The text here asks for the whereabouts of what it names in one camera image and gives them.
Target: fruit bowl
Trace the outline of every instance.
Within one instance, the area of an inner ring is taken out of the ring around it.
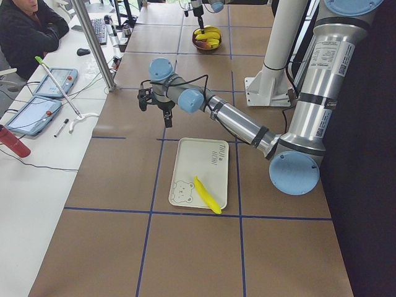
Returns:
[[[202,34],[200,28],[192,33],[192,44],[199,50],[212,51],[217,49],[222,43],[222,32],[219,28],[206,25],[205,33]]]

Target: blue end cap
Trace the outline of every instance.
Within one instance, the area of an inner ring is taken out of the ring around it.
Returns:
[[[325,4],[335,14],[356,17],[377,8],[384,0],[325,0]]]
[[[224,8],[224,4],[221,2],[216,2],[210,5],[214,12],[220,12]]]
[[[203,94],[196,88],[184,90],[178,100],[179,107],[187,113],[195,113],[204,102]]]
[[[283,152],[270,164],[270,178],[278,190],[289,195],[303,195],[312,190],[319,180],[319,167],[308,155]]]
[[[168,59],[158,58],[150,63],[148,73],[150,80],[159,82],[167,79],[173,73],[173,67]]]

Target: red bottle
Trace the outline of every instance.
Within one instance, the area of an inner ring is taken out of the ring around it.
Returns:
[[[30,155],[30,149],[3,125],[0,125],[0,142],[4,143],[4,145],[21,158]]]

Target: white table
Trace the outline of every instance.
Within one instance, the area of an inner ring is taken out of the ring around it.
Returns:
[[[90,14],[90,17],[103,17],[103,14]],[[69,26],[71,28],[78,23],[74,18]],[[77,56],[78,48],[88,48],[88,42],[83,33],[70,30],[61,39],[59,49],[48,53],[44,59],[49,67],[73,67],[79,71],[70,93],[84,88],[100,72],[93,54]],[[107,61],[114,55],[122,55],[112,47],[110,40],[102,48]],[[39,67],[29,81],[39,81],[44,75],[44,69]],[[81,113],[100,114],[107,93],[106,84],[101,79],[73,102]],[[28,101],[31,97],[25,87],[17,100]],[[15,101],[10,108],[18,110],[24,104]],[[7,113],[0,123],[5,124],[12,115]],[[23,161],[38,166],[78,169],[98,118],[91,117],[77,123],[72,134],[68,133],[66,126],[57,138],[53,136],[66,118],[72,121],[75,116],[70,105],[65,104],[42,133],[36,137],[24,137],[22,142],[32,152]],[[15,155],[5,145],[0,145],[0,149]],[[23,165],[2,152],[0,168],[0,296],[27,296],[77,173]]]

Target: person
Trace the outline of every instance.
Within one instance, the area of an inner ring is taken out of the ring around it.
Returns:
[[[44,58],[56,51],[59,39],[69,31],[67,22],[43,0],[2,0],[0,46],[11,67],[29,79]]]

